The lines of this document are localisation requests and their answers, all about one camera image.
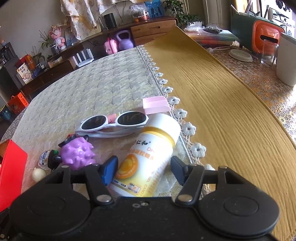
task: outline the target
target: lace trim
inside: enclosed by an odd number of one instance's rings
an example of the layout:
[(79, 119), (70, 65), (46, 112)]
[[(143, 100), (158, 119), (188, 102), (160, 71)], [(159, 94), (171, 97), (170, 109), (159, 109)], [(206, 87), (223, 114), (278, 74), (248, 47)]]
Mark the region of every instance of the lace trim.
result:
[[(193, 165), (201, 165), (204, 166), (207, 170), (214, 170), (210, 164), (203, 165), (199, 158), (205, 156), (206, 147), (200, 143), (192, 143), (190, 141), (190, 137), (193, 136), (196, 132), (196, 127), (192, 125), (190, 122), (186, 122), (183, 120), (187, 116), (187, 111), (183, 109), (177, 109), (176, 105), (179, 104), (180, 99), (175, 96), (168, 96), (169, 93), (172, 93), (173, 88), (169, 86), (164, 86), (168, 83), (168, 80), (162, 79), (163, 73), (157, 72), (159, 67), (156, 67), (156, 63), (152, 62), (151, 55), (148, 54), (147, 50), (144, 48), (143, 45), (137, 46), (142, 58), (144, 59), (146, 66), (151, 71), (152, 77), (159, 89), (159, 92), (162, 96), (166, 97), (168, 103), (171, 107), (170, 115), (173, 117), (181, 126), (181, 133), (182, 133), (182, 144), (185, 147), (187, 155), (189, 157), (190, 163)], [(207, 194), (210, 192), (209, 185), (204, 186), (203, 194)]]

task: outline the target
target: green plant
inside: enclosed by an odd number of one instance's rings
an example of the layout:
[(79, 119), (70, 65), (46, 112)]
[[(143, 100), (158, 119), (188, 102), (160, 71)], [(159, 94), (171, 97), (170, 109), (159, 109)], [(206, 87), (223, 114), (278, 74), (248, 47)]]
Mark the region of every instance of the green plant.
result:
[(179, 27), (187, 27), (188, 23), (201, 21), (197, 15), (185, 14), (183, 10), (183, 3), (179, 0), (165, 0), (166, 8), (171, 10), (178, 19)]
[(39, 48), (39, 51), (37, 51), (36, 46), (33, 46), (32, 59), (34, 60), (35, 64), (39, 64), (39, 60), (41, 57), (45, 60), (45, 57), (42, 55), (40, 50), (41, 50), (41, 47)]
[(44, 32), (44, 34), (39, 30), (40, 32), (40, 38), (43, 39), (43, 41), (39, 41), (39, 43), (41, 43), (41, 48), (44, 49), (44, 47), (51, 47), (52, 45), (54, 45), (54, 40), (49, 36), (49, 34), (46, 34)]

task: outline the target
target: sunglasses lens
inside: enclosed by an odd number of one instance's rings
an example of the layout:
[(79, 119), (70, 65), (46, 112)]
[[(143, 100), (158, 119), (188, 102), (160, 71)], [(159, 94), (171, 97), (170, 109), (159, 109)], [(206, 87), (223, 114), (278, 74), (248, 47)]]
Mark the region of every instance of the sunglasses lens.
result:
[(118, 123), (125, 126), (137, 125), (143, 123), (146, 120), (146, 116), (138, 111), (132, 111), (121, 115), (118, 118)]
[(94, 129), (94, 128), (98, 128), (101, 125), (103, 125), (106, 121), (106, 117), (101, 116), (101, 115), (97, 115), (94, 116), (92, 118), (90, 118), (89, 120), (85, 121), (82, 126), (81, 129), (83, 130), (90, 130), (90, 129)]

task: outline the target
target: bottle label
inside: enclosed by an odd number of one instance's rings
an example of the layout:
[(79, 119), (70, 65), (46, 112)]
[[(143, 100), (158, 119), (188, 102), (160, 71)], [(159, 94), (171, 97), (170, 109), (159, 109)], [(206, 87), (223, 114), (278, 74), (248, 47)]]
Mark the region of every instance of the bottle label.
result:
[(112, 183), (137, 197), (153, 196), (172, 153), (172, 145), (163, 138), (140, 134)]
[(48, 156), (49, 156), (50, 152), (51, 152), (50, 150), (43, 152), (42, 155), (40, 156), (39, 164), (41, 166), (47, 166)]

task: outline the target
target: dark speaker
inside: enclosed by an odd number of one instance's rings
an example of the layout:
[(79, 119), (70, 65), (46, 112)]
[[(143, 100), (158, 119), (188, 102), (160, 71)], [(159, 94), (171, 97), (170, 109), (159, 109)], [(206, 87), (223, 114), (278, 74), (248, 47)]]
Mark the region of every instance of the dark speaker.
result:
[(108, 14), (104, 15), (104, 19), (105, 19), (107, 29), (117, 27), (113, 13), (108, 13)]

